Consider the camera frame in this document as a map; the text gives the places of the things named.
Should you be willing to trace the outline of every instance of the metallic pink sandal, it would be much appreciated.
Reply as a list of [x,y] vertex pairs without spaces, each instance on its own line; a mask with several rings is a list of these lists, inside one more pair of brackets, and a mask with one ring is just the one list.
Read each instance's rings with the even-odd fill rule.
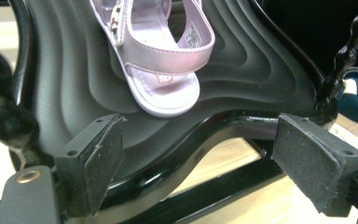
[[176,43],[168,28],[172,0],[90,0],[120,60],[132,95],[151,115],[173,117],[198,100],[194,71],[209,61],[214,44],[200,0],[183,0],[186,29]]

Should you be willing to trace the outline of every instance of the chair seat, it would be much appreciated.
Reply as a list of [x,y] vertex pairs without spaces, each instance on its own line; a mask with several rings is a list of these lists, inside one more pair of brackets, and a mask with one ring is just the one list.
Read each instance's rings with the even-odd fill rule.
[[[93,120],[125,117],[126,159],[104,203],[124,218],[168,195],[218,142],[237,136],[272,140],[281,112],[315,116],[310,71],[259,19],[252,3],[203,1],[216,43],[211,60],[196,73],[200,98],[184,115],[161,119],[136,104],[88,0],[28,1],[38,46],[32,96],[40,126],[37,147],[53,155]],[[173,3],[175,36],[184,15],[181,3]]]

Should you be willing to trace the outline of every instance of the sandal label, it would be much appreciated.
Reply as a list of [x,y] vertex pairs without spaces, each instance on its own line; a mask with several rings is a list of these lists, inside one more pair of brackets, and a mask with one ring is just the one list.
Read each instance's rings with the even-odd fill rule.
[[187,30],[185,31],[185,40],[188,47],[191,49],[198,48],[202,44],[200,33],[196,29],[196,26],[193,24],[193,22],[190,23]]

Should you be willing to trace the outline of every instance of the sandal buckle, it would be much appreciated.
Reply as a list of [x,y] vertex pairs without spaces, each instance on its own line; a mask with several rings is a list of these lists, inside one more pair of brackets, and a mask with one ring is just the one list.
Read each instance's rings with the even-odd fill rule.
[[112,15],[110,17],[110,30],[115,35],[118,29],[118,16],[121,11],[120,6],[115,6],[112,11]]

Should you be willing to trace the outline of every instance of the sandal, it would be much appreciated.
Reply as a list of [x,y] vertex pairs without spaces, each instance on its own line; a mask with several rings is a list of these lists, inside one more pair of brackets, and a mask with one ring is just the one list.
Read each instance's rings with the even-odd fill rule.
[[186,29],[176,43],[168,27],[172,0],[90,0],[113,45],[132,95],[151,115],[173,117],[198,100],[194,71],[209,61],[214,34],[200,0],[183,0]]

